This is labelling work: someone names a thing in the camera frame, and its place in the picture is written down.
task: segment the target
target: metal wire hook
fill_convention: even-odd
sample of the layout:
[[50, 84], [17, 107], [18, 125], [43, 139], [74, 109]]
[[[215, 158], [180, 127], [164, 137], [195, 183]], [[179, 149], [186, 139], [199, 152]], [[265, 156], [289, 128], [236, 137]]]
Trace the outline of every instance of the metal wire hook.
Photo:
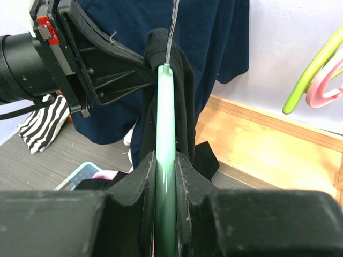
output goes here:
[[172, 51], [172, 41], [173, 41], [174, 29], [176, 25], [179, 1], [180, 0], [173, 0], [173, 14], [171, 15], [171, 25], [170, 25], [169, 36], [168, 36], [167, 53], [166, 53], [166, 61], [165, 61], [165, 64], [168, 64], [168, 65], [170, 63], [170, 52]]

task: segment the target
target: person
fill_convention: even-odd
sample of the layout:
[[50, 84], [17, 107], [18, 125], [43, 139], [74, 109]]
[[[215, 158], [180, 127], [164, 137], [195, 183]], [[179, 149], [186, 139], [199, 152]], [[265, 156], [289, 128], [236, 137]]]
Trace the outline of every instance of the person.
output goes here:
[[[169, 29], [173, 1], [78, 0], [92, 21], [119, 43], [144, 54], [149, 32]], [[195, 123], [216, 80], [226, 84], [249, 67], [249, 0], [180, 0], [174, 42], [195, 75]], [[133, 166], [139, 164], [142, 92], [90, 109], [89, 118], [72, 115], [76, 130], [97, 144], [115, 143], [134, 126]]]

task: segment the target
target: black and white striped fabric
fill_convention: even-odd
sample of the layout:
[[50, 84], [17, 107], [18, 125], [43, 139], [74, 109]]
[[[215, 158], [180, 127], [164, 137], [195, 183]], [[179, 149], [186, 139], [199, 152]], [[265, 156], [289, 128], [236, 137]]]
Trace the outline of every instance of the black and white striped fabric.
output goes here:
[[[53, 96], [46, 95], [43, 102], [51, 97]], [[59, 95], [52, 105], [34, 111], [18, 126], [19, 136], [27, 144], [31, 154], [44, 151], [54, 141], [68, 115], [68, 104], [65, 98]]]

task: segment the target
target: green plastic hanger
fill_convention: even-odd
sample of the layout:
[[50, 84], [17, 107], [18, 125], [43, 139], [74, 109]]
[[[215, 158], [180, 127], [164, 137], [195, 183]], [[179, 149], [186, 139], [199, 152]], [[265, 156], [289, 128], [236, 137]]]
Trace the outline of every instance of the green plastic hanger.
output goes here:
[[[312, 79], [316, 76], [318, 71], [334, 56], [337, 49], [343, 42], [343, 24], [332, 35], [328, 42], [323, 46], [317, 56], [313, 59], [310, 65], [306, 68], [301, 75], [299, 81], [290, 94], [282, 112], [284, 114], [290, 114], [295, 106], [299, 103], [303, 94], [305, 94], [311, 85]], [[333, 78], [337, 77], [343, 72], [343, 69], [336, 72]]]
[[177, 248], [174, 81], [169, 62], [178, 4], [179, 0], [173, 0], [166, 61], [158, 68], [154, 226], [156, 257], [175, 257]]

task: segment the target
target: black cloth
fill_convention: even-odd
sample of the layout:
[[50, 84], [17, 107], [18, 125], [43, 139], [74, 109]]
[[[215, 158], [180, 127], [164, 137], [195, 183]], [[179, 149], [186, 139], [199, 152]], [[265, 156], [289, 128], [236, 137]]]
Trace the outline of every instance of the black cloth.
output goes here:
[[103, 178], [93, 178], [84, 179], [75, 187], [75, 190], [85, 189], [85, 190], [106, 190], [114, 186], [120, 180], [122, 180], [127, 173], [118, 172], [112, 180]]
[[[158, 67], [163, 65], [166, 59], [167, 39], [168, 31], [163, 28], [155, 29], [148, 35], [144, 61], [156, 76]], [[174, 75], [176, 150], [185, 155], [195, 170], [211, 180], [219, 168], [219, 162], [208, 142], [195, 146], [194, 74], [185, 54], [175, 43], [171, 47], [170, 67]], [[140, 162], [149, 152], [156, 150], [156, 117], [157, 85], [143, 90], [144, 127]], [[112, 181], [86, 179], [76, 189], [108, 189], [119, 181], [116, 180], [118, 175]]]
[[[166, 60], [168, 31], [158, 28], [151, 31], [146, 42], [144, 61], [158, 74], [158, 67]], [[194, 74], [183, 51], [173, 43], [170, 67], [174, 75], [175, 138], [176, 148], [192, 163], [195, 145]], [[140, 148], [141, 161], [156, 149], [157, 85], [143, 90], [143, 132]]]

